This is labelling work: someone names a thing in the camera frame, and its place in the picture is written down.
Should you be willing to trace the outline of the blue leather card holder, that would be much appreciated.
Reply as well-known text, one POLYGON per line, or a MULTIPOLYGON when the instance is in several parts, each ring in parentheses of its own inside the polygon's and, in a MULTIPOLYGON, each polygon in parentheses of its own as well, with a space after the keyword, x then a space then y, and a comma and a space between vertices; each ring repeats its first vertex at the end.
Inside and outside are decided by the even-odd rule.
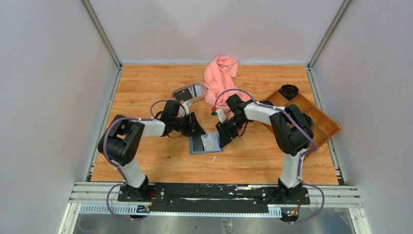
POLYGON ((218 132, 189 137, 189 153, 191 155, 218 153, 222 151, 223 148, 220 147, 218 132))

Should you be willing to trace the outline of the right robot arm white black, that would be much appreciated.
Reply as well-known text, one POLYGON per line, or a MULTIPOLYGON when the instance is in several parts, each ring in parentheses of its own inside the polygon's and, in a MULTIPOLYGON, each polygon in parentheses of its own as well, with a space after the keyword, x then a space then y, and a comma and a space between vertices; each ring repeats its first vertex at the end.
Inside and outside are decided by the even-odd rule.
POLYGON ((282 174, 273 198, 287 204, 293 202, 303 188, 304 155, 309 152, 310 144, 315 143, 311 124, 294 104, 277 107, 254 99, 242 101, 237 94, 231 95, 226 102, 233 117, 227 119, 215 107, 211 111, 219 118, 216 129, 220 147, 239 137, 239 130, 249 122, 258 121, 271 126, 277 146, 283 152, 282 174))

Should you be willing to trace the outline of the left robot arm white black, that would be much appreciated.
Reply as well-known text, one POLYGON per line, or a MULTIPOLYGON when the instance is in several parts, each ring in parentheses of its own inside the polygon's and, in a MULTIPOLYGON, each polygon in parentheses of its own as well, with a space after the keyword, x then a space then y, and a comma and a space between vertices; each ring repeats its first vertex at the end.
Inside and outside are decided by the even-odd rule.
POLYGON ((139 143, 144 137, 167 137, 173 131, 185 137, 205 134, 194 112, 188 105, 165 100, 163 111, 150 118, 116 115, 101 137, 97 149, 121 174, 121 188, 126 196, 137 201, 148 198, 149 179, 135 159, 139 143))

